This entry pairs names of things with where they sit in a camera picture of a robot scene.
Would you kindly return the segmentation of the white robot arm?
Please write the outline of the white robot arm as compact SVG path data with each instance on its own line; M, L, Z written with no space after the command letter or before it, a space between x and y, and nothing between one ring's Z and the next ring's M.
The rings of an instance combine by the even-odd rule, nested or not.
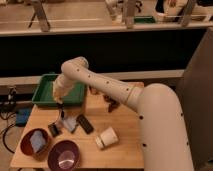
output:
M76 57L61 65L53 83L53 99L60 103L80 81L138 114L144 171L195 171L179 98L168 86L145 87L113 79L89 70L86 58Z

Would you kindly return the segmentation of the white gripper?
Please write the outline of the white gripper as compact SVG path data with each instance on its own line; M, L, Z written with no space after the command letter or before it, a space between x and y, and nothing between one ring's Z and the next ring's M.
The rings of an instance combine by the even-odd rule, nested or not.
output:
M53 82L53 96L58 96L63 98L69 91L74 87L74 82L68 79L64 74L57 76Z

